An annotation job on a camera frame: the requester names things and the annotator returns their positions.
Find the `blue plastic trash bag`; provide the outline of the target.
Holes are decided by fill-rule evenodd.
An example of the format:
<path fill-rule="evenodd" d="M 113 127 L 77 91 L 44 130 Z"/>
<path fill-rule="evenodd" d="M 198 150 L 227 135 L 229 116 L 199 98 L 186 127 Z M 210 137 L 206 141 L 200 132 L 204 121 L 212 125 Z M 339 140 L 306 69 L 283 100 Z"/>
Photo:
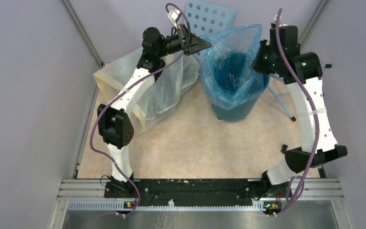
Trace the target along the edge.
<path fill-rule="evenodd" d="M 203 89 L 212 104 L 231 110 L 265 91 L 268 75 L 252 69 L 262 31 L 261 24 L 251 24 L 202 36 L 212 44 L 204 50 L 202 67 Z"/>

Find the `teal plastic trash bin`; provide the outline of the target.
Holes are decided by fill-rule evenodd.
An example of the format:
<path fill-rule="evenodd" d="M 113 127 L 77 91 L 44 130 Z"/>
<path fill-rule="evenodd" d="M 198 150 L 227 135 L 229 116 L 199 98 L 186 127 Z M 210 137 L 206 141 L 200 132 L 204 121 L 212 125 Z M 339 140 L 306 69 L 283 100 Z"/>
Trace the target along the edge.
<path fill-rule="evenodd" d="M 244 120 L 266 90 L 270 78 L 252 70 L 252 61 L 245 53 L 231 53 L 226 59 L 217 59 L 213 67 L 214 84 L 210 89 L 217 119 Z"/>

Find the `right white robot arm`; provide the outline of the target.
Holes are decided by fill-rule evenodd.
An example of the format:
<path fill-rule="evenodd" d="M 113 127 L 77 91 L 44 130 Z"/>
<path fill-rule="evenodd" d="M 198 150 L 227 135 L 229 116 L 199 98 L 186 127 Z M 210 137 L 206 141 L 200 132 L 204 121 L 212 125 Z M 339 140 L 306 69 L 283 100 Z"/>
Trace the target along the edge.
<path fill-rule="evenodd" d="M 286 150 L 285 158 L 262 173 L 258 196 L 274 196 L 280 186 L 299 173 L 347 155 L 339 145 L 328 120 L 323 93 L 323 71 L 318 55 L 301 53 L 298 28 L 271 25 L 270 39 L 261 40 L 252 69 L 258 73 L 277 74 L 283 79 L 295 104 L 301 128 L 301 146 Z"/>

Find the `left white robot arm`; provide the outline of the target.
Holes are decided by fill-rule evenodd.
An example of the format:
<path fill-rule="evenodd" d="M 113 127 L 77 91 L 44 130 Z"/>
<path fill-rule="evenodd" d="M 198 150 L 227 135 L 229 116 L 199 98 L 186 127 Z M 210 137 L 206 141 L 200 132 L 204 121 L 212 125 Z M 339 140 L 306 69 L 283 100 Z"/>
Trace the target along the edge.
<path fill-rule="evenodd" d="M 189 56 L 212 46 L 183 24 L 175 31 L 174 35 L 164 37 L 156 27 L 147 28 L 142 34 L 142 55 L 132 76 L 111 102 L 98 107 L 98 132 L 109 150 L 113 167 L 105 186 L 106 198 L 139 196 L 129 162 L 129 143 L 134 136 L 130 115 L 145 91 L 168 67 L 163 57 L 176 52 Z"/>

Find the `light blue perforated stool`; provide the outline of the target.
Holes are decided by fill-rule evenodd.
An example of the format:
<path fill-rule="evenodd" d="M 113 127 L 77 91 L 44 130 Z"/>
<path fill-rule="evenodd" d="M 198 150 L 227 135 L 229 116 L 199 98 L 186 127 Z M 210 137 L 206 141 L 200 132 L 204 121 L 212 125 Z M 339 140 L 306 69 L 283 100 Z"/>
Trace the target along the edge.
<path fill-rule="evenodd" d="M 237 10 L 213 5 L 211 3 L 201 2 L 199 0 L 189 0 L 186 3 L 184 13 L 186 14 L 191 25 L 191 32 L 200 38 L 208 38 L 221 32 L 224 34 L 230 33 L 230 31 L 234 29 L 233 26 Z M 275 74 L 268 76 L 270 80 L 271 78 L 274 78 L 278 81 L 282 80 L 278 75 Z M 281 100 L 280 95 L 278 95 L 269 84 L 266 90 L 268 90 L 281 105 L 281 107 L 290 117 L 290 120 L 295 122 L 296 117 L 290 112 L 288 107 Z M 209 95 L 210 90 L 205 89 L 204 91 L 206 95 Z"/>

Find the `translucent white bag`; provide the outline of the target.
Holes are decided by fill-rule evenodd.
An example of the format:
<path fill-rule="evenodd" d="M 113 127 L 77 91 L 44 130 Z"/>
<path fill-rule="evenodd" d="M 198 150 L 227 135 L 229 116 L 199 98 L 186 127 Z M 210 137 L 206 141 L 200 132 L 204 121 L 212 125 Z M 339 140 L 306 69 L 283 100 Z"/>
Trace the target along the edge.
<path fill-rule="evenodd" d="M 125 55 L 93 74 L 106 101 L 111 101 L 132 77 L 142 48 Z M 143 94 L 131 118 L 136 135 L 153 127 L 172 114 L 181 95 L 189 90 L 200 75 L 200 64 L 192 56 L 183 55 L 164 70 L 159 79 Z"/>

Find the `small black clip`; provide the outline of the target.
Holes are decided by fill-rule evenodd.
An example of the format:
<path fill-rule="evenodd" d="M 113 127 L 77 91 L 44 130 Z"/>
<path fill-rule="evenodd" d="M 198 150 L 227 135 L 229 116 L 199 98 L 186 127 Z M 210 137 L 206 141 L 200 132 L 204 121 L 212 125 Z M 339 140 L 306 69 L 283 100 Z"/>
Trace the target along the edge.
<path fill-rule="evenodd" d="M 288 145 L 283 144 L 283 145 L 281 146 L 281 153 L 282 153 L 282 154 L 285 154 L 285 153 L 287 152 L 287 149 L 288 149 Z"/>

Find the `right aluminium frame post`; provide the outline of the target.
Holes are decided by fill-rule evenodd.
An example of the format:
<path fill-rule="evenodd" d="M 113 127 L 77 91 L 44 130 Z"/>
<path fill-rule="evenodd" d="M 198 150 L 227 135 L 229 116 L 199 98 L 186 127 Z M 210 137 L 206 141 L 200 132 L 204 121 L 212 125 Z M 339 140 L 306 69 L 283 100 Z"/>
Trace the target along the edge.
<path fill-rule="evenodd" d="M 300 39 L 299 39 L 299 43 L 302 44 L 308 37 L 311 29 L 313 28 L 315 22 L 317 21 L 317 19 L 320 17 L 322 11 L 324 10 L 324 8 L 326 7 L 327 3 L 329 2 L 329 0 L 320 0 L 319 4 L 317 5 L 315 11 L 313 12 L 312 16 L 310 17 L 306 28 L 303 30 Z"/>

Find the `aluminium frame post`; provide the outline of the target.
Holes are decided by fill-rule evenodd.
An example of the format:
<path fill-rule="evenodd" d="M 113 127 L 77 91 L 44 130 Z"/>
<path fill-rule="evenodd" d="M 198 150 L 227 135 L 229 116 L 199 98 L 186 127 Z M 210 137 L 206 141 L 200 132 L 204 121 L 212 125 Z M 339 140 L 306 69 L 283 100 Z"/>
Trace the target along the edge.
<path fill-rule="evenodd" d="M 299 39 L 299 43 L 302 44 L 308 37 L 311 29 L 313 28 L 315 22 L 317 21 L 317 19 L 320 17 L 322 11 L 324 10 L 324 8 L 326 7 L 327 3 L 329 2 L 329 0 L 320 0 L 319 4 L 317 5 L 315 11 L 313 12 L 312 16 L 310 17 L 306 28 L 303 30 L 300 39 Z"/>
<path fill-rule="evenodd" d="M 95 63 L 98 65 L 99 68 L 102 68 L 104 63 L 101 60 L 101 58 L 99 57 L 99 54 L 98 54 L 96 48 L 94 47 L 81 20 L 79 19 L 77 12 L 75 11 L 71 1 L 70 0 L 60 0 L 60 2 L 62 3 L 63 7 L 67 11 L 72 23 L 74 24 L 77 32 L 79 33 L 81 39 L 83 40 L 86 48 L 88 49 L 88 51 L 89 51 L 90 55 L 92 56 L 92 58 L 94 59 Z"/>

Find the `left aluminium frame post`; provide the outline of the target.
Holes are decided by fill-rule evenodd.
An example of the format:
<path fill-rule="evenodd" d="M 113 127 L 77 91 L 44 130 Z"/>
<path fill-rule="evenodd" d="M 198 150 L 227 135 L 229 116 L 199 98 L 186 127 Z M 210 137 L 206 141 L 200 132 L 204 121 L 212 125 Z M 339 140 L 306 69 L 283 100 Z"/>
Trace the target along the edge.
<path fill-rule="evenodd" d="M 79 19 L 77 12 L 75 11 L 71 1 L 70 0 L 60 0 L 60 2 L 62 3 L 63 7 L 67 11 L 72 23 L 74 24 L 77 32 L 79 33 L 81 39 L 83 40 L 86 48 L 88 49 L 88 51 L 89 51 L 90 55 L 92 56 L 92 58 L 94 59 L 95 63 L 98 65 L 99 68 L 102 68 L 104 63 L 101 60 L 101 58 L 99 57 L 99 54 L 98 54 L 96 48 L 94 47 L 81 20 Z"/>

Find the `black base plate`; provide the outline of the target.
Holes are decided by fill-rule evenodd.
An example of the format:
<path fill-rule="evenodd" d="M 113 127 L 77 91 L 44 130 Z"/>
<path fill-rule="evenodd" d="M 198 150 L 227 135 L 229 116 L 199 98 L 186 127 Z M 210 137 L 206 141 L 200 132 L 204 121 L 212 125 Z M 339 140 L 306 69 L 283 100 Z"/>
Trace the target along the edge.
<path fill-rule="evenodd" d="M 251 206 L 261 198 L 285 197 L 289 183 L 271 185 L 266 178 L 227 179 L 139 179 L 121 182 L 111 179 L 105 185 L 105 198 L 131 198 L 140 207 Z"/>

